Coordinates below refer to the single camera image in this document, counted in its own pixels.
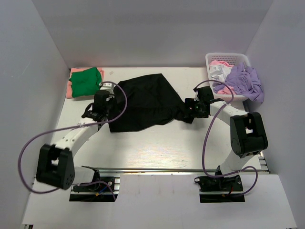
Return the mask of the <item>folded green t shirt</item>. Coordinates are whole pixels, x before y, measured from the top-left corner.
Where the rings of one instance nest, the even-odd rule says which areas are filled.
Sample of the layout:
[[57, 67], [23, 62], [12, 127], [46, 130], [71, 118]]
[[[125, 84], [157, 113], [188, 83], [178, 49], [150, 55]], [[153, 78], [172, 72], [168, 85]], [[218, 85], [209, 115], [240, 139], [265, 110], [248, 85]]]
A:
[[69, 78], [72, 98], [91, 96], [100, 89], [102, 73], [97, 67], [73, 72]]

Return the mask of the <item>white plastic laundry basket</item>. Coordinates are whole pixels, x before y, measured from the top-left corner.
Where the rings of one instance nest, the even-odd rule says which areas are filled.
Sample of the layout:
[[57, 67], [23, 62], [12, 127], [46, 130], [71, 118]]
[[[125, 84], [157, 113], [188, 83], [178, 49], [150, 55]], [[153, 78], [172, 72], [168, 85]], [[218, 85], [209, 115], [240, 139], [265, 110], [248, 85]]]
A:
[[[212, 61], [225, 61], [230, 65], [239, 65], [240, 63], [244, 64], [244, 67], [250, 67], [251, 64], [247, 58], [246, 55], [241, 53], [221, 53], [221, 52], [213, 52], [213, 53], [207, 53], [205, 56], [205, 62], [206, 62], [206, 69], [208, 74], [208, 79], [211, 80], [211, 74], [210, 74], [210, 63]], [[228, 94], [217, 94], [214, 92], [214, 82], [209, 82], [210, 88], [213, 92], [214, 98], [221, 98], [225, 101], [230, 101], [232, 98], [231, 95]]]

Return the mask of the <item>white t shirt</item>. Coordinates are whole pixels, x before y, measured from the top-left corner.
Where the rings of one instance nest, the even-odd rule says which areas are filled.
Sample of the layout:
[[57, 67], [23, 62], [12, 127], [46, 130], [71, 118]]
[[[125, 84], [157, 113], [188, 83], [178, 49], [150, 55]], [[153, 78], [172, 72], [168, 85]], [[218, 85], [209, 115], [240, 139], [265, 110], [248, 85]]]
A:
[[231, 70], [231, 66], [224, 64], [210, 65], [210, 76], [212, 79], [224, 83]]

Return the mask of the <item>pink t shirt in basket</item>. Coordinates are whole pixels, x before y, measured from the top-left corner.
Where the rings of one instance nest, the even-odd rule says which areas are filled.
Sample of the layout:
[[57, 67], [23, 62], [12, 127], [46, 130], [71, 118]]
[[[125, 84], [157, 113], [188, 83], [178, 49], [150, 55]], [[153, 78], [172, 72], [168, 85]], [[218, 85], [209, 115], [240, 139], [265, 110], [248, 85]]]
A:
[[[229, 63], [225, 62], [225, 61], [217, 61], [217, 60], [214, 60], [212, 61], [210, 65], [217, 65], [217, 64], [224, 64], [226, 66], [231, 66], [233, 67], [233, 65], [230, 65]], [[213, 90], [215, 93], [217, 94], [231, 94], [230, 91], [222, 84], [220, 83], [217, 83], [217, 82], [213, 82]]]

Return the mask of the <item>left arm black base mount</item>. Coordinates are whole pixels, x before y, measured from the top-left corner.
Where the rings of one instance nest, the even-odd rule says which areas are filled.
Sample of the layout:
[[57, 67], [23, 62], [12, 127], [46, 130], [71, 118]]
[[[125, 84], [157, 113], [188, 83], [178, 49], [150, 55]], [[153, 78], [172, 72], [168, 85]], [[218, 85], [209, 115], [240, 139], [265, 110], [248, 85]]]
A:
[[[119, 175], [110, 174], [110, 173], [99, 174], [99, 177], [95, 176], [92, 182], [97, 182], [99, 180], [107, 183], [114, 192], [114, 194], [117, 194], [119, 192], [119, 188], [120, 188]], [[96, 193], [100, 193], [101, 191], [110, 194], [109, 188], [104, 183], [96, 183], [96, 184], [91, 184], [89, 186], [74, 185], [71, 188], [71, 192], [77, 194], [89, 194], [89, 193], [96, 194]]]

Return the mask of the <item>purple t shirt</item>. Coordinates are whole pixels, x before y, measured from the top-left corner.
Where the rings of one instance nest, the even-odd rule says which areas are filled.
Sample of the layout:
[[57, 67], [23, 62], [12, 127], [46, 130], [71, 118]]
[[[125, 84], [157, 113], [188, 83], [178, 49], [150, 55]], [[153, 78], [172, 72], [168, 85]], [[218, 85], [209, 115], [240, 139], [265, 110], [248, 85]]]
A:
[[264, 91], [257, 71], [253, 67], [245, 67], [243, 63], [235, 65], [228, 74], [226, 85], [233, 87], [238, 95], [242, 95], [253, 102], [263, 103]]

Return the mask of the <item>black t shirt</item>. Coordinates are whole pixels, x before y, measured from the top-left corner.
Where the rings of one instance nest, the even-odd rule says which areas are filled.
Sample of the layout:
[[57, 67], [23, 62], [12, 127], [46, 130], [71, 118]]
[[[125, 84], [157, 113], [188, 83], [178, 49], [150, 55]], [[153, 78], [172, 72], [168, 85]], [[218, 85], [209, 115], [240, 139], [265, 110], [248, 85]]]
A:
[[191, 124], [194, 120], [178, 93], [163, 76], [150, 74], [125, 81], [114, 87], [117, 107], [109, 111], [109, 118], [115, 118], [127, 108], [116, 121], [109, 123], [112, 133], [136, 132], [154, 125], [165, 125], [173, 119]]

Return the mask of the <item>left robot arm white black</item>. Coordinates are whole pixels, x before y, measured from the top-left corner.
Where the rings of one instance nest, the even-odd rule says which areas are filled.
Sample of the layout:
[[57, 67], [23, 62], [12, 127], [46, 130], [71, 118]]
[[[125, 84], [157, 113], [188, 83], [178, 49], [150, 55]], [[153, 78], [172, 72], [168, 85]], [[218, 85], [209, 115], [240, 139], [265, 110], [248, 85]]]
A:
[[97, 176], [97, 170], [91, 167], [76, 167], [73, 158], [83, 144], [100, 130], [100, 122], [107, 121], [109, 110], [116, 101], [113, 88], [109, 83], [102, 86], [94, 95], [93, 103], [85, 108], [79, 126], [53, 145], [44, 144], [41, 147], [37, 181], [64, 190], [82, 183], [89, 190], [100, 187], [101, 179]]

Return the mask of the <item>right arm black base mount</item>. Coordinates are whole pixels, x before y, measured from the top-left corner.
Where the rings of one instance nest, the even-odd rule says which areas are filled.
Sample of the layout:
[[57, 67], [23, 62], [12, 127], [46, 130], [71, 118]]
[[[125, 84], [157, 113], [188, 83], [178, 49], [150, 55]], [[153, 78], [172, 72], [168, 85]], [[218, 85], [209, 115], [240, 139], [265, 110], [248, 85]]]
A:
[[196, 177], [194, 182], [199, 185], [201, 192], [216, 191], [243, 191], [243, 185], [239, 175], [234, 177], [212, 178], [208, 176]]

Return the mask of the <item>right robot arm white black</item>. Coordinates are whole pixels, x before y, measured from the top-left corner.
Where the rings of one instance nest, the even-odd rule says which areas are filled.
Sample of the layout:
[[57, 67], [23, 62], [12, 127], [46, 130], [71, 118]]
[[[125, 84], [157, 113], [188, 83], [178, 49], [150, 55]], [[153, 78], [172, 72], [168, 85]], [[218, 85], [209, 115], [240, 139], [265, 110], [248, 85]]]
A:
[[186, 98], [185, 106], [189, 118], [208, 118], [212, 121], [208, 127], [203, 143], [202, 165], [206, 172], [204, 157], [208, 135], [215, 119], [230, 127], [231, 152], [217, 168], [215, 184], [220, 190], [227, 190], [233, 183], [231, 177], [243, 170], [245, 164], [255, 155], [267, 149], [268, 140], [261, 115], [258, 112], [247, 113], [239, 110], [222, 99], [215, 99], [210, 87], [196, 88], [195, 98]]

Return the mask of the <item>folded salmon pink t shirt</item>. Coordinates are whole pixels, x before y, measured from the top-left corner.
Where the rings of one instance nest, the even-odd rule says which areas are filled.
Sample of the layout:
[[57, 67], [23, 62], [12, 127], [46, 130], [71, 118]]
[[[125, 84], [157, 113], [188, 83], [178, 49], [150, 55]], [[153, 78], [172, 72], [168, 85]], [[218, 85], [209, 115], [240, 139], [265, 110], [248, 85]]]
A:
[[[71, 77], [71, 74], [73, 73], [73, 72], [78, 72], [78, 71], [82, 71], [82, 70], [85, 70], [85, 69], [88, 69], [89, 67], [84, 67], [84, 68], [72, 68], [71, 69], [71, 71], [70, 71], [70, 76], [69, 76], [69, 78]], [[101, 68], [101, 67], [97, 67], [100, 71], [101, 71], [101, 73], [102, 73], [102, 81], [103, 81], [103, 79], [104, 79], [104, 70], [103, 70], [103, 68]], [[71, 90], [71, 83], [69, 82], [69, 80], [68, 80], [68, 82], [67, 82], [67, 90], [66, 90], [66, 98], [67, 99], [72, 99], [72, 96], [71, 96], [71, 93], [72, 93], [72, 90]]]

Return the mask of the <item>aluminium rail at table edge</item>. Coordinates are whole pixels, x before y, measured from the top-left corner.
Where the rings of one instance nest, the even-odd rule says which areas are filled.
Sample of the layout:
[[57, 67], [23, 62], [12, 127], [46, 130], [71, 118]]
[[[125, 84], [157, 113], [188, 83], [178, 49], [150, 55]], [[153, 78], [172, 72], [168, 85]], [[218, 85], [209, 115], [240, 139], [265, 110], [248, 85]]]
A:
[[[268, 173], [270, 170], [267, 166], [264, 156], [258, 157], [261, 169], [257, 169], [258, 173]], [[190, 168], [94, 168], [100, 173], [202, 173], [202, 169]]]

